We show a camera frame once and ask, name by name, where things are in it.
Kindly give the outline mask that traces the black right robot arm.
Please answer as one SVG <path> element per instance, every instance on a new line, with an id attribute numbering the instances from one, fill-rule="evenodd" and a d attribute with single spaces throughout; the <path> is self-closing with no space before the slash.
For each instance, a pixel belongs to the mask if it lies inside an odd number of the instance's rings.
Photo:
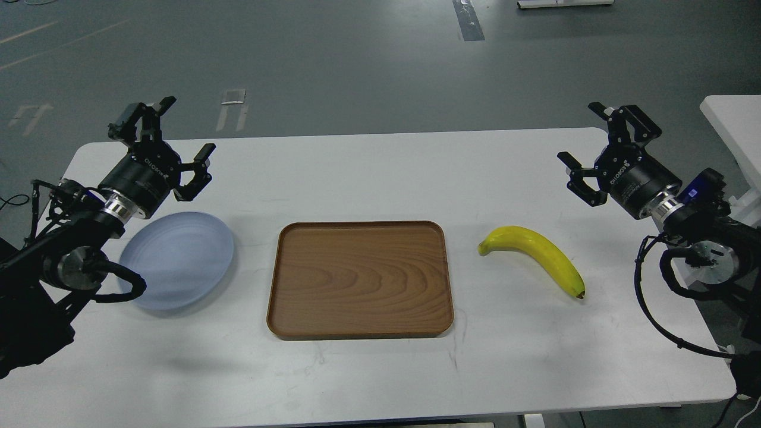
<path id="1" fill-rule="evenodd" d="M 738 280 L 759 274 L 759 230 L 730 216 L 723 176 L 704 169 L 687 186 L 647 153 L 662 134 L 638 106 L 588 105 L 607 126 L 607 144 L 592 167 L 585 168 L 568 152 L 559 160 L 567 168 L 567 188 L 596 207 L 612 198 L 633 219 L 652 219 L 659 233 L 645 237 L 635 260 L 635 293 L 644 316 L 678 348 L 723 358 L 739 396 L 759 399 L 759 352 L 710 350 L 669 332 L 655 320 L 644 300 L 641 272 L 655 244 L 664 244 L 659 259 L 663 281 L 676 295 L 693 301 L 720 301 L 742 320 L 741 335 L 759 343 L 759 278 L 748 289 Z"/>

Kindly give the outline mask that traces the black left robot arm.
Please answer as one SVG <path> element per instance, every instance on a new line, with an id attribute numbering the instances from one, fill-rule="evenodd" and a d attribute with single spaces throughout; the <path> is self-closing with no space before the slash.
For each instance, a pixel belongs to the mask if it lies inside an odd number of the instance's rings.
<path id="1" fill-rule="evenodd" d="M 88 303 L 126 303 L 147 289 L 103 246 L 130 219 L 150 219 L 169 195 L 190 202 L 211 182 L 214 144 L 184 163 L 163 139 L 161 119 L 174 103 L 174 96 L 155 106 L 133 103 L 109 124 L 109 138 L 127 152 L 97 187 L 32 181 L 30 233 L 20 248 L 2 241 L 2 377 L 73 343 L 73 320 Z"/>

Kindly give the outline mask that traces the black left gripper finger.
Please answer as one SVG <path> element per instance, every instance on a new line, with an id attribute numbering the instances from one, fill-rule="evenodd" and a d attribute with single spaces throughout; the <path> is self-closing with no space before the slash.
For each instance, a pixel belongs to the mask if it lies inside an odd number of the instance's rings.
<path id="1" fill-rule="evenodd" d="M 212 181 L 212 176 L 207 171 L 210 166 L 210 157 L 216 149 L 216 144 L 206 143 L 199 149 L 198 154 L 190 163 L 181 163 L 179 173 L 192 172 L 193 176 L 187 184 L 178 185 L 173 189 L 175 200 L 190 202 Z"/>
<path id="2" fill-rule="evenodd" d="M 168 96 L 161 99 L 157 106 L 142 102 L 126 106 L 116 122 L 108 125 L 108 137 L 130 150 L 166 144 L 161 130 L 161 117 L 176 102 L 176 97 Z"/>

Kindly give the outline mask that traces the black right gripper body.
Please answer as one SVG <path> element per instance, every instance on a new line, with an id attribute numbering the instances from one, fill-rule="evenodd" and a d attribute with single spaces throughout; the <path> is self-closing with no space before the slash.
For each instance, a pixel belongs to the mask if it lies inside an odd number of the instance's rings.
<path id="1" fill-rule="evenodd" d="M 633 219 L 644 219 L 649 204 L 663 192 L 676 193 L 682 187 L 677 178 L 639 146 L 607 146 L 598 157 L 603 172 L 598 184 Z"/>

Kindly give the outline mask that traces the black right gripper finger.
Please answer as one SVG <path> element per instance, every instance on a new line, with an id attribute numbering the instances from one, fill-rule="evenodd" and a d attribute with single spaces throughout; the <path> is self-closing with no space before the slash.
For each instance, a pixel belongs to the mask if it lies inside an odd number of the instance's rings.
<path id="1" fill-rule="evenodd" d="M 606 122 L 610 149 L 644 150 L 650 141 L 662 136 L 661 128 L 637 105 L 613 108 L 592 102 L 588 109 Z"/>
<path id="2" fill-rule="evenodd" d="M 587 203 L 588 206 L 596 207 L 606 203 L 608 193 L 606 190 L 594 190 L 586 181 L 587 178 L 603 178 L 603 169 L 598 167 L 585 168 L 581 163 L 568 152 L 557 153 L 557 158 L 565 165 L 568 174 L 566 187 Z"/>

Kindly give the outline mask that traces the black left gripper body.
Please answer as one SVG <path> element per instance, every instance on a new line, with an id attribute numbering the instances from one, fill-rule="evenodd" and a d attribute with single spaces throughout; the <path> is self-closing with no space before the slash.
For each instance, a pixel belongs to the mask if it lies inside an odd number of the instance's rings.
<path id="1" fill-rule="evenodd" d="M 180 157 L 168 144 L 134 147 L 112 168 L 98 189 L 125 197 L 136 207 L 136 216 L 150 219 L 179 186 Z"/>

